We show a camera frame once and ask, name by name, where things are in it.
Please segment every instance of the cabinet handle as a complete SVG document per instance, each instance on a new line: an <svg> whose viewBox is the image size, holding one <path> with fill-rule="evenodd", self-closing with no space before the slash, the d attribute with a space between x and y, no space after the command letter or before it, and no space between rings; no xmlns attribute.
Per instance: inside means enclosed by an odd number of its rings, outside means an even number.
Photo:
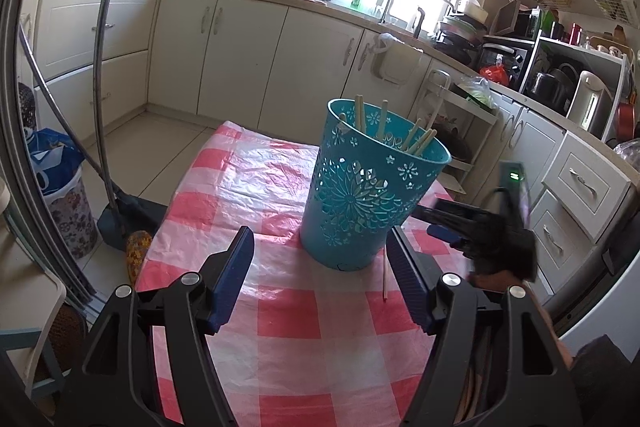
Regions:
<svg viewBox="0 0 640 427"><path fill-rule="evenodd" d="M113 28L115 26L115 24L105 24L104 25L104 29L108 30L109 28ZM98 29L97 26L94 26L93 28L91 28L92 32L95 32Z"/></svg>
<svg viewBox="0 0 640 427"><path fill-rule="evenodd" d="M222 17L222 8L218 10L218 15L216 15L216 20L213 23L213 34L218 34L218 26L220 26L220 18Z"/></svg>
<svg viewBox="0 0 640 427"><path fill-rule="evenodd" d="M356 41L355 38L351 38L351 40L349 41L349 45L347 46L347 50L344 52L344 61L342 62L343 66L347 65L347 61L349 60L349 57L351 57L351 51L353 49L353 43Z"/></svg>
<svg viewBox="0 0 640 427"><path fill-rule="evenodd" d="M365 60L367 60L367 56L369 55L369 43L364 46L364 51L362 52L362 56L360 57L360 63L358 64L358 71L362 71L362 67L364 66Z"/></svg>
<svg viewBox="0 0 640 427"><path fill-rule="evenodd" d="M105 94L103 97L101 97L100 100L104 101L107 100L107 98L109 98L111 96L111 93L108 92L107 94ZM91 102L89 102L89 105L94 105L94 101L92 100Z"/></svg>
<svg viewBox="0 0 640 427"><path fill-rule="evenodd" d="M509 123L510 123L511 121L515 121L515 120L516 120L516 116L515 116L514 114L512 114L512 115L509 117L509 120L507 120L507 121L504 123L504 127L502 128L502 132L500 133L500 141L504 141L504 132L507 130L507 127L509 126Z"/></svg>
<svg viewBox="0 0 640 427"><path fill-rule="evenodd" d="M578 174L578 172L574 171L572 168L569 169L569 174L571 174L576 181L581 184L584 185L586 188L589 189L591 196L593 196L593 199L597 199L598 197L598 193L596 192L596 189L591 187L591 185L589 185L582 176L580 176L580 174Z"/></svg>
<svg viewBox="0 0 640 427"><path fill-rule="evenodd" d="M516 133L518 132L518 127L520 127L521 125L522 125L522 128L524 129L524 120L520 120L516 124L516 127L513 129L513 134L511 135L511 138L509 140L509 149L513 149L514 147L516 147L516 145L520 141L520 136L522 136L522 133L518 134L518 139L516 140L516 143L513 143L513 137L516 136Z"/></svg>
<svg viewBox="0 0 640 427"><path fill-rule="evenodd" d="M560 245L558 245L558 243L556 243L556 240L554 239L554 236L551 235L551 232L549 232L549 229L546 227L546 225L542 226L542 230L545 231L546 238L549 241L551 241L551 243L554 245L554 247L558 248L558 253L560 255L564 254L564 250L562 249L562 247Z"/></svg>

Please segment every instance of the red and white checkered tablecloth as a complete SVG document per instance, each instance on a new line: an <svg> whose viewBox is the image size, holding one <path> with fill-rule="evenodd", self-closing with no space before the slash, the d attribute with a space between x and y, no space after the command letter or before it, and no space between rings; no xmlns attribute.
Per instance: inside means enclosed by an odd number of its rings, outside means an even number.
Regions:
<svg viewBox="0 0 640 427"><path fill-rule="evenodd" d="M136 289L164 287L224 251L242 225L254 261L229 323L208 338L241 427L397 426L433 338L412 322L393 272L382 299L382 254L357 272L314 261L300 245L318 148L274 140L226 122L198 154L149 249ZM450 199L434 182L422 204ZM409 218L416 250L464 275L462 254ZM181 421L163 328L154 329L164 413Z"/></svg>

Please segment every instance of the countertop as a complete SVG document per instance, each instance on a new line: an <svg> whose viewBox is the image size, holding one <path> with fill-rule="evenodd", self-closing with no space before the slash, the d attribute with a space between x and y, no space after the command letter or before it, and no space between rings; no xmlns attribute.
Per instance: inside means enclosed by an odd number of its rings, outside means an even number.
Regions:
<svg viewBox="0 0 640 427"><path fill-rule="evenodd" d="M315 0L257 0L264 2L271 2L275 4L281 4L283 6L288 6L292 8L298 8L301 10L307 10L309 12L318 13L320 15L324 15L327 17L332 17L335 19L339 19L341 21L351 23L356 26L360 26L361 28L371 30L373 32L379 33L391 33L398 39L401 39L406 44L413 46L414 48L418 48L422 50L424 53L429 56L435 58L436 60L441 61L442 63L454 68L455 70L460 71L463 74L467 74L468 76L477 76L477 73L470 68L463 66L457 60L445 55L444 53L434 49L426 42L419 41L414 39L411 34L401 30L400 28L389 27L387 25L378 24L377 22L370 20L370 18L366 18L365 16L357 15L355 12L349 12L348 10L341 10L337 8L333 8L327 6L324 2L315 1ZM491 89L499 94L503 94L508 96L512 100L522 104L525 107L530 108L536 113L542 115L547 120L550 120L557 126L575 134L580 137L581 140L585 141L593 147L598 153L607 158L613 165L615 165L623 174L625 174L631 182L636 186L636 189L640 191L640 172L636 171L631 165L625 162L622 158L616 155L606 144L598 140L592 134L589 134L587 131L582 129L580 126L575 124L574 122L567 120L562 117L555 111L552 111L548 107L545 107L541 103L532 100L531 98L524 96L514 90L509 89L508 87L501 86L499 84L495 84L494 82L490 82Z"/></svg>

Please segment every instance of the floor tile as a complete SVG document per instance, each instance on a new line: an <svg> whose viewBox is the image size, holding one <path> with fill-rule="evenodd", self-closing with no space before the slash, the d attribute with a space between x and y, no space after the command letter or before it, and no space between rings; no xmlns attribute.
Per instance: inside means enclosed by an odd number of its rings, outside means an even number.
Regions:
<svg viewBox="0 0 640 427"><path fill-rule="evenodd" d="M175 189L178 188L178 184L185 172L187 172L187 169L191 166L200 149L202 149L211 137L212 131L209 131L210 129L206 129L196 136L195 139L158 174L156 179L142 192L141 196L145 198L145 200L162 204L170 203L171 197L174 195Z"/></svg>
<svg viewBox="0 0 640 427"><path fill-rule="evenodd" d="M105 140L111 178L129 194L139 196L146 186L196 138L202 126L144 113L109 133ZM97 148L89 153L97 160ZM85 162L82 180L95 218L108 203L104 184Z"/></svg>
<svg viewBox="0 0 640 427"><path fill-rule="evenodd" d="M95 289L107 297L121 284L129 284L125 253L102 243L82 270Z"/></svg>

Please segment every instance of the drawer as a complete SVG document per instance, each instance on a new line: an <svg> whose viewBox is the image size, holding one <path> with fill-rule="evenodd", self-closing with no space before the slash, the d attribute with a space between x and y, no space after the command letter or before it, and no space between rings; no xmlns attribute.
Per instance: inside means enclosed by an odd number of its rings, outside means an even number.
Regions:
<svg viewBox="0 0 640 427"><path fill-rule="evenodd" d="M596 243L620 207L630 181L590 145L567 133L543 184Z"/></svg>
<svg viewBox="0 0 640 427"><path fill-rule="evenodd" d="M146 102L146 51L105 60L102 64L102 121L110 124ZM60 111L79 139L95 132L93 67L63 74L47 83ZM38 127L64 132L47 101L35 89Z"/></svg>
<svg viewBox="0 0 640 427"><path fill-rule="evenodd" d="M35 56L46 79L93 62L100 0L40 0ZM156 0L111 0L105 59L149 48Z"/></svg>
<svg viewBox="0 0 640 427"><path fill-rule="evenodd" d="M530 223L536 236L538 265L557 292L587 259L593 244L548 190L531 212Z"/></svg>
<svg viewBox="0 0 640 427"><path fill-rule="evenodd" d="M554 291L551 289L551 286L547 282L545 275L540 270L540 267L538 267L536 280L533 282L527 281L525 284L531 288L536 299L538 299L538 302L542 305L544 305L554 295Z"/></svg>

